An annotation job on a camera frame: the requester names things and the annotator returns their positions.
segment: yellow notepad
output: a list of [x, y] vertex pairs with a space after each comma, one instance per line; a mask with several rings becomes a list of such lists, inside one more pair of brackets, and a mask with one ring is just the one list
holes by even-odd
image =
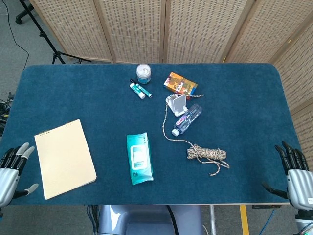
[[35, 141], [45, 199], [96, 180], [80, 120], [35, 135]]

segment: blue felt surface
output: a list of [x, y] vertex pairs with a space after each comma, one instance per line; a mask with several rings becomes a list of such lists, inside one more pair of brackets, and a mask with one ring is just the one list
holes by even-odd
[[[80, 119], [97, 173], [94, 183], [44, 200], [37, 151], [29, 158], [18, 189], [39, 188], [12, 204], [206, 204], [285, 202], [262, 188], [267, 181], [285, 189], [286, 179], [275, 144], [299, 147], [281, 81], [269, 64], [152, 64], [144, 85], [153, 97], [140, 100], [129, 88], [136, 65], [44, 65], [22, 74], [0, 153], [34, 135]], [[203, 113], [181, 136], [202, 147], [227, 152], [230, 169], [210, 177], [213, 164], [186, 158], [186, 143], [162, 134], [163, 87], [170, 72], [198, 83], [187, 107]], [[177, 118], [170, 112], [168, 136]], [[127, 134], [148, 133], [154, 181], [132, 186]]]

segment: robotic hand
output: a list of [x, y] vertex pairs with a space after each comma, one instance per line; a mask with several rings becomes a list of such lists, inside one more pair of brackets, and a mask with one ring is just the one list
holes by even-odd
[[298, 210], [295, 216], [299, 229], [298, 235], [313, 235], [313, 173], [305, 156], [299, 149], [293, 149], [286, 142], [282, 142], [284, 150], [275, 145], [287, 178], [287, 192], [271, 188], [262, 183], [263, 187], [272, 194], [289, 199], [290, 204]]
[[1, 207], [7, 206], [12, 199], [27, 196], [36, 190], [38, 184], [33, 184], [23, 191], [16, 191], [20, 175], [25, 167], [29, 155], [34, 151], [29, 143], [10, 148], [0, 160], [0, 211]]

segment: white jar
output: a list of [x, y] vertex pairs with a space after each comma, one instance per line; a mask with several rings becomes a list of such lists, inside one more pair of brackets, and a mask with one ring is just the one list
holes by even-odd
[[136, 69], [138, 82], [147, 84], [151, 80], [151, 68], [147, 64], [140, 64]]

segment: rope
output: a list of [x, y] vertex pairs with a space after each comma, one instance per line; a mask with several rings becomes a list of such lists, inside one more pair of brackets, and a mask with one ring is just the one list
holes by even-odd
[[[202, 97], [203, 95], [190, 95], [190, 97]], [[167, 120], [167, 110], [168, 110], [168, 104], [166, 104], [165, 107], [165, 118], [163, 121], [163, 125], [162, 125], [162, 130], [163, 130], [163, 135], [165, 136], [165, 138], [169, 141], [175, 141], [175, 142], [185, 142], [191, 145], [190, 148], [187, 149], [187, 158], [188, 159], [194, 159], [196, 158], [200, 163], [202, 164], [207, 164], [207, 163], [213, 163], [217, 166], [217, 171], [213, 174], [209, 174], [210, 176], [214, 176], [217, 175], [220, 170], [221, 170], [221, 166], [229, 169], [229, 165], [223, 161], [223, 159], [226, 158], [226, 152], [223, 150], [218, 149], [209, 149], [209, 148], [201, 148], [200, 146], [198, 146], [197, 144], [192, 144], [189, 141], [186, 140], [176, 140], [176, 139], [171, 139], [168, 138], [165, 134], [165, 122]]]

